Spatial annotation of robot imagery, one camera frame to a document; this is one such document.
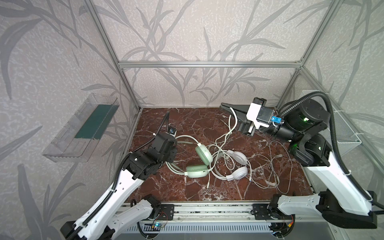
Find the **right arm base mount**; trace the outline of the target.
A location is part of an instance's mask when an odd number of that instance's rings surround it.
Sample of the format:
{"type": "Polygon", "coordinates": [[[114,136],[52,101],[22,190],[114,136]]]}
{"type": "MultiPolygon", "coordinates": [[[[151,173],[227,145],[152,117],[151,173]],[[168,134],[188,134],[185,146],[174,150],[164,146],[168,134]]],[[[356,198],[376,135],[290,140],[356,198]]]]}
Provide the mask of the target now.
{"type": "Polygon", "coordinates": [[[255,217],[255,220],[281,220],[291,221],[292,216],[286,215],[277,208],[272,208],[269,204],[253,204],[251,214],[255,217]]]}

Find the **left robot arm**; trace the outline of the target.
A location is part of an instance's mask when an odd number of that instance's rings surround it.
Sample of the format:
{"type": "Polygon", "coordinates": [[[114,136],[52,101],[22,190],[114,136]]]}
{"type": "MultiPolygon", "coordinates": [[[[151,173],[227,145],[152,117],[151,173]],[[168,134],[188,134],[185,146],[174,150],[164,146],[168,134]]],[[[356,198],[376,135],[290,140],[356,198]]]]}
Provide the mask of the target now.
{"type": "Polygon", "coordinates": [[[121,213],[122,204],[143,182],[177,153],[177,140],[169,133],[156,134],[146,151],[129,153],[120,164],[112,185],[98,201],[76,221],[60,229],[67,240],[114,240],[129,227],[161,214],[161,202],[152,195],[121,213]]]}

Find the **mint green headphones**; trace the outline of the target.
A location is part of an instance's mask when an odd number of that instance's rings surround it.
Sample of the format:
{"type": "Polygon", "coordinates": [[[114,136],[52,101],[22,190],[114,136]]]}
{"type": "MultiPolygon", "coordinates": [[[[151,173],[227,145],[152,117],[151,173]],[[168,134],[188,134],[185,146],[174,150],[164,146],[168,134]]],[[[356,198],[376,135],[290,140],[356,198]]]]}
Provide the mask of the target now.
{"type": "Polygon", "coordinates": [[[213,162],[213,155],[208,150],[208,147],[198,141],[196,138],[189,135],[180,135],[176,139],[185,139],[188,138],[192,140],[195,144],[195,153],[197,155],[199,164],[187,165],[184,170],[180,169],[173,163],[167,163],[168,169],[179,176],[185,176],[190,179],[203,178],[209,175],[210,164],[213,162]]]}

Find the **white headphones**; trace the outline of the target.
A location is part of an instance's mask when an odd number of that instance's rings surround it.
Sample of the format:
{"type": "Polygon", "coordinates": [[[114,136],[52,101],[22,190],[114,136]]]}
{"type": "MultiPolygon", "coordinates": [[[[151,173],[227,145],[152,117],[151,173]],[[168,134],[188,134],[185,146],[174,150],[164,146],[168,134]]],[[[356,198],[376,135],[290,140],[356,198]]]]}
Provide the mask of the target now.
{"type": "Polygon", "coordinates": [[[233,181],[233,180],[240,180],[248,175],[248,165],[249,161],[247,157],[237,151],[232,150],[222,150],[217,151],[213,154],[214,162],[213,166],[211,167],[212,173],[214,177],[216,177],[219,180],[225,180],[225,181],[233,181]],[[230,174],[223,175],[218,170],[218,161],[224,160],[224,163],[227,167],[227,169],[231,172],[230,174]]]}

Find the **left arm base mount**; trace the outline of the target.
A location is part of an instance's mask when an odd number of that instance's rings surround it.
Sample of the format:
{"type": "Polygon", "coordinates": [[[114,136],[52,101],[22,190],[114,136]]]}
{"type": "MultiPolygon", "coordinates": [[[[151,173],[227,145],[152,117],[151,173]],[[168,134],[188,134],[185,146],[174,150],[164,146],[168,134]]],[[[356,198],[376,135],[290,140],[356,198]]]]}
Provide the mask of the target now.
{"type": "Polygon", "coordinates": [[[171,221],[174,218],[175,205],[161,204],[156,207],[146,220],[171,221]]]}

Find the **clear plastic wall bin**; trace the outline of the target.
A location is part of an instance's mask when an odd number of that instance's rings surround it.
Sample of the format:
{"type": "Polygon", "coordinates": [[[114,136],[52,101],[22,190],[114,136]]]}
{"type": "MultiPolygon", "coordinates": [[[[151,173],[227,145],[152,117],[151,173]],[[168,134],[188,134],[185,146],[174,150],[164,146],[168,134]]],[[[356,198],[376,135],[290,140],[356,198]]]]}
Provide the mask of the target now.
{"type": "Polygon", "coordinates": [[[117,97],[90,94],[42,155],[55,163],[86,163],[120,104],[117,97]]]}

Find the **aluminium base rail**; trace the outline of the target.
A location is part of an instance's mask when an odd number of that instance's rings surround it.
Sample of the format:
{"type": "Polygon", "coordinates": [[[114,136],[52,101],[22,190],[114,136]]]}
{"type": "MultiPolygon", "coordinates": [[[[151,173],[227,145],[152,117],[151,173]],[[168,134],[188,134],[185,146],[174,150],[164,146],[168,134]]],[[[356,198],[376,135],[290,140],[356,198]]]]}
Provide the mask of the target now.
{"type": "MultiPolygon", "coordinates": [[[[268,204],[268,201],[229,202],[162,202],[175,205],[174,218],[168,223],[279,223],[291,221],[255,220],[251,214],[253,204],[268,204]]],[[[295,222],[324,222],[320,216],[295,214],[295,222]]]]}

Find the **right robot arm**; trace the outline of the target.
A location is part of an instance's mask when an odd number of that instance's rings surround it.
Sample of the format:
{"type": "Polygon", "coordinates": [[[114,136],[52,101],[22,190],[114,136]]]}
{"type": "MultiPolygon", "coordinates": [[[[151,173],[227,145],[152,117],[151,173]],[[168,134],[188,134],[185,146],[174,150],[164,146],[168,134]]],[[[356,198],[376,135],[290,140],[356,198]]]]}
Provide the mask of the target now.
{"type": "Polygon", "coordinates": [[[253,205],[256,219],[279,221],[270,229],[280,238],[289,234],[296,216],[322,217],[343,229],[376,229],[384,207],[376,193],[364,190],[344,164],[337,141],[332,102],[315,91],[275,111],[266,100],[255,98],[250,105],[222,103],[245,135],[256,131],[289,142],[288,154],[314,173],[326,190],[310,196],[275,194],[268,204],[253,205]]]}

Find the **aluminium frame crossbar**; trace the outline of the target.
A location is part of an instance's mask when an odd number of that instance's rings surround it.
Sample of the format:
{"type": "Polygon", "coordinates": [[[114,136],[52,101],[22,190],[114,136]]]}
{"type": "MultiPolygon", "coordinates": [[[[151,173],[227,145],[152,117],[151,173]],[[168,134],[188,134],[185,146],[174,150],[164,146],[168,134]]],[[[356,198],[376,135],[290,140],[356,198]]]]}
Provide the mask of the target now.
{"type": "Polygon", "coordinates": [[[122,61],[118,63],[122,69],[128,68],[299,68],[301,63],[295,61],[122,61]]]}

